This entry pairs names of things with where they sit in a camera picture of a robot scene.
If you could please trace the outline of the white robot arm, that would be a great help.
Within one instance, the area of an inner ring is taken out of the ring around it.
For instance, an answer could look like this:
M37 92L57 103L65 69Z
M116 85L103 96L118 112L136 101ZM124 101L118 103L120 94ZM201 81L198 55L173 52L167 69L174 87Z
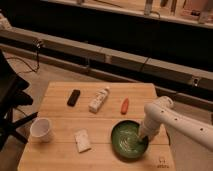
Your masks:
M164 124L213 151L213 125L183 116L174 111L173 106L173 100L167 96L147 103L144 106L144 119L139 126L139 137L153 139L159 133L160 126Z

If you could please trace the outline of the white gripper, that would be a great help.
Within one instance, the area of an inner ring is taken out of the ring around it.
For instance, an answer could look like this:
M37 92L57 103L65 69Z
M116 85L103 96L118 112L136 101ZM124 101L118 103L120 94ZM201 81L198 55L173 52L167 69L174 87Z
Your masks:
M159 131L160 124L158 122L150 118L144 118L139 126L138 140L142 141L145 137L148 137L148 140L152 141Z

